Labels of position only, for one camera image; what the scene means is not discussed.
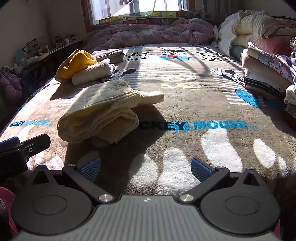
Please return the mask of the cream quilted garment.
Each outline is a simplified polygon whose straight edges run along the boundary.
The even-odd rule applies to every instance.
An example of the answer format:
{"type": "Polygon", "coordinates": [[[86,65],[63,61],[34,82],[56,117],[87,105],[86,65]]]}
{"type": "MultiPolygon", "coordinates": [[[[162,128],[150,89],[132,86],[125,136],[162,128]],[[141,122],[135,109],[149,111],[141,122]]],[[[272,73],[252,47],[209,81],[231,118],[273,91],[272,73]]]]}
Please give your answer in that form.
{"type": "Polygon", "coordinates": [[[69,143],[98,137],[110,144],[138,127],[133,111],[139,105],[163,102],[161,91],[132,89],[124,80],[112,80],[84,89],[57,123],[58,136],[69,143]]]}

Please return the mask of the stack of folded clothes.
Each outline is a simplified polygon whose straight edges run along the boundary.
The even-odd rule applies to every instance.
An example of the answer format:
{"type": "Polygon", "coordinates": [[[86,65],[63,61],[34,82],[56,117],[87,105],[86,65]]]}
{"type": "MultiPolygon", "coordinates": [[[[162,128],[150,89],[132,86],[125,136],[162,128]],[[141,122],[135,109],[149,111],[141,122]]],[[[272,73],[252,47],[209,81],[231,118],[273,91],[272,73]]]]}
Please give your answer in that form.
{"type": "Polygon", "coordinates": [[[295,117],[295,52],[275,55],[248,42],[241,63],[246,86],[283,100],[285,111],[295,117]]]}

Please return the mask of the purple bag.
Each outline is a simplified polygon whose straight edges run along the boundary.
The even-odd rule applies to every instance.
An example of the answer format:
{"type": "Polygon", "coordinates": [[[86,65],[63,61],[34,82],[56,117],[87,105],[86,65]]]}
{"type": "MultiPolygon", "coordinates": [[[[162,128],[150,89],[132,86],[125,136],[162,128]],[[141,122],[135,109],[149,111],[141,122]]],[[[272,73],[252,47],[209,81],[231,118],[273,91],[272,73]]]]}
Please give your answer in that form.
{"type": "Polygon", "coordinates": [[[23,95],[21,79],[15,75],[14,69],[1,68],[1,90],[5,99],[10,103],[18,102],[23,95]]]}

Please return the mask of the Mickey Mouse fleece blanket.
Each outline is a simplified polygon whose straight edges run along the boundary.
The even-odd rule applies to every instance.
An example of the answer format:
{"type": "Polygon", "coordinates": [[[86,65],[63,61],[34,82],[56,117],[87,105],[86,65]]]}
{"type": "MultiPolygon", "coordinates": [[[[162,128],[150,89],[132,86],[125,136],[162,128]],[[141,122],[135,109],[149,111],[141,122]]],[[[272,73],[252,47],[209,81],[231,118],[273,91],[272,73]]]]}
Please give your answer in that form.
{"type": "Polygon", "coordinates": [[[14,116],[1,140],[25,141],[42,133],[51,139],[29,168],[51,170],[97,151],[102,169],[96,184],[119,194],[180,194],[198,184],[191,161],[225,166],[232,172],[255,168],[276,195],[295,190],[295,123],[283,101],[246,89],[236,61],[208,46],[164,44],[124,50],[110,80],[135,90],[161,91],[165,99],[134,109],[138,127],[116,144],[92,137],[79,144],[60,139],[57,123],[85,86],[55,79],[14,116]]]}

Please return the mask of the cluttered dark side shelf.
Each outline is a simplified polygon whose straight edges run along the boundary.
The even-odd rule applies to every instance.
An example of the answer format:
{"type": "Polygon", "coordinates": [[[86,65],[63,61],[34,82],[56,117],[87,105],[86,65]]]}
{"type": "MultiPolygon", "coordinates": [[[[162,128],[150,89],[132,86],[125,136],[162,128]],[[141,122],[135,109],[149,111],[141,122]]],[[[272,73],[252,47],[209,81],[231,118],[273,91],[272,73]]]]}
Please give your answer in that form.
{"type": "Polygon", "coordinates": [[[55,76],[61,63],[76,49],[80,49],[82,43],[82,40],[75,40],[68,45],[39,56],[36,60],[33,60],[32,63],[27,64],[27,66],[23,68],[21,78],[29,78],[37,82],[52,78],[55,76]]]}

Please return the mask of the mustard yellow folded garment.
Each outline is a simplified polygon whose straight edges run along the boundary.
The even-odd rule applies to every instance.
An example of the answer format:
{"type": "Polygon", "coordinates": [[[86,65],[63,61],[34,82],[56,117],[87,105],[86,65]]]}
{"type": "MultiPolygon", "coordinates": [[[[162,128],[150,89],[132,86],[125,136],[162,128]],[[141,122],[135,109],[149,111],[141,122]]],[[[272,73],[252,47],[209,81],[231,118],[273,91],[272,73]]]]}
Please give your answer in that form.
{"type": "Polygon", "coordinates": [[[97,63],[98,62],[90,53],[80,50],[72,57],[69,64],[63,67],[61,76],[70,80],[75,73],[97,63]]]}

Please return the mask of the beige folded garment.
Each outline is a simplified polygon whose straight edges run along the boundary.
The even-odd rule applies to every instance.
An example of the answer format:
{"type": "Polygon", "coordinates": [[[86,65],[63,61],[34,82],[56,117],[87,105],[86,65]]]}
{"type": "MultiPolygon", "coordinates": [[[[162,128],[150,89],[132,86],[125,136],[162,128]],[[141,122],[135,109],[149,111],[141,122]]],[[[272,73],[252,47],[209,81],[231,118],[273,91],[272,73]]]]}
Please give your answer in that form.
{"type": "Polygon", "coordinates": [[[109,58],[106,58],[97,64],[88,66],[87,68],[75,73],[72,76],[72,84],[74,86],[78,86],[94,80],[107,78],[112,75],[115,67],[116,65],[111,63],[109,58]]]}

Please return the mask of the grey folded garment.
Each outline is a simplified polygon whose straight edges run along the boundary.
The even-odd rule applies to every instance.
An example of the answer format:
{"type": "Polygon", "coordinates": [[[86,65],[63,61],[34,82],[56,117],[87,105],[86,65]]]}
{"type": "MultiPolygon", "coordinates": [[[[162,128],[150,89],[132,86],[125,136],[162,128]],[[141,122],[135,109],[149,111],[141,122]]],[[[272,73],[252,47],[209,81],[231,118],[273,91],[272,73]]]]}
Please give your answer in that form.
{"type": "Polygon", "coordinates": [[[94,51],[92,53],[92,56],[96,59],[97,62],[101,62],[105,59],[110,59],[110,63],[116,64],[123,61],[125,54],[120,49],[108,49],[94,51]]]}

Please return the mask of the white and cream bedding pile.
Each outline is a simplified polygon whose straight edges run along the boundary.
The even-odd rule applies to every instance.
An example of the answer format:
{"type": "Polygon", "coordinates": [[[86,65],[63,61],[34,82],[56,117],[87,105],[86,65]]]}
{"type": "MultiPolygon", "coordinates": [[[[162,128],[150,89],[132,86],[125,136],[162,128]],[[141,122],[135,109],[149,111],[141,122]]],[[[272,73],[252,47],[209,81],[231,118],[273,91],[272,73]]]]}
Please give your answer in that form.
{"type": "Polygon", "coordinates": [[[228,16],[215,34],[218,48],[227,56],[234,41],[241,35],[252,35],[257,40],[276,36],[295,36],[295,21],[267,15],[264,11],[239,10],[228,16]]]}

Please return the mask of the purple crumpled quilt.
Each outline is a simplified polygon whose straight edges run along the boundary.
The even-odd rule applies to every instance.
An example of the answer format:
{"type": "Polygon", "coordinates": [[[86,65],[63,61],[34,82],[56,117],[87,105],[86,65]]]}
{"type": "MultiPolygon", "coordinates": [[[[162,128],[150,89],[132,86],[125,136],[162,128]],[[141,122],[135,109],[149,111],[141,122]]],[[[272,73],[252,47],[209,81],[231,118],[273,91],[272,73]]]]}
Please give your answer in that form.
{"type": "Polygon", "coordinates": [[[201,19],[179,18],[170,25],[117,24],[97,31],[83,48],[89,53],[146,44],[187,43],[207,45],[213,25],[201,19]]]}

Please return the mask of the striped curtain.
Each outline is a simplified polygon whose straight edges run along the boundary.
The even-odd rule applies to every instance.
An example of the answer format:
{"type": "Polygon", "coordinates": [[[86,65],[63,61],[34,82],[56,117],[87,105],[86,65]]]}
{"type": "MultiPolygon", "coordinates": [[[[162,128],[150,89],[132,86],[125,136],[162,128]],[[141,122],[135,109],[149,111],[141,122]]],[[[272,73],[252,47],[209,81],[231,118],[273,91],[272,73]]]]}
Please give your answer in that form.
{"type": "Polygon", "coordinates": [[[242,3],[238,0],[206,0],[203,8],[207,20],[222,23],[229,15],[238,12],[242,3]]]}

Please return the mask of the colourful alphabet foam mat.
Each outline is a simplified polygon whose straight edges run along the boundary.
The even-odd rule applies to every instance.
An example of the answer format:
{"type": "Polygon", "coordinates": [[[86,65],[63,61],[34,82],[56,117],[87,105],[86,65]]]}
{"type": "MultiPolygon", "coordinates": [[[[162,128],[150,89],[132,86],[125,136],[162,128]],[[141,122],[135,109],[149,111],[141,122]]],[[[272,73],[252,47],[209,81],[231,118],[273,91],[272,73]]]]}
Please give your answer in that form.
{"type": "Polygon", "coordinates": [[[166,25],[171,24],[179,18],[184,19],[210,19],[210,14],[192,11],[153,11],[152,13],[143,12],[123,16],[111,16],[98,21],[100,27],[116,24],[148,24],[166,25]]]}

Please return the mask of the window with frame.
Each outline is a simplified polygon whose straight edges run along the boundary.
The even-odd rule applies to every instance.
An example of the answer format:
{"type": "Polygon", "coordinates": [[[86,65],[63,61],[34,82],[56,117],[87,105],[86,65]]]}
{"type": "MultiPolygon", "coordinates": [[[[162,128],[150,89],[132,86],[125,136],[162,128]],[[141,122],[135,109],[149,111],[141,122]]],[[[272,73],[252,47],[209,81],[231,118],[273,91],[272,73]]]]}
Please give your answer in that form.
{"type": "Polygon", "coordinates": [[[153,11],[197,12],[200,1],[81,1],[87,32],[98,30],[98,21],[111,16],[123,16],[153,11]]]}

